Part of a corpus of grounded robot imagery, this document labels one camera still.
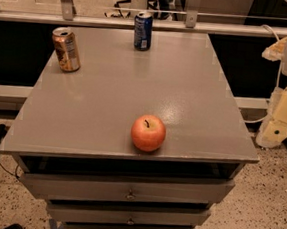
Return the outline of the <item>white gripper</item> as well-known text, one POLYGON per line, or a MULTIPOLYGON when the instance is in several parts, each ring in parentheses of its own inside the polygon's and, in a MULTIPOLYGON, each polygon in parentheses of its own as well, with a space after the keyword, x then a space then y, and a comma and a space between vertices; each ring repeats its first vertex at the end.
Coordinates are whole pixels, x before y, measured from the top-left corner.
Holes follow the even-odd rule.
MULTIPOLYGON (((267 47, 261 56, 272 62, 282 59, 287 37, 267 47)), ((274 148, 287 138, 287 87, 276 87, 270 97, 267 116, 261 123, 256 135, 260 147, 274 148)))

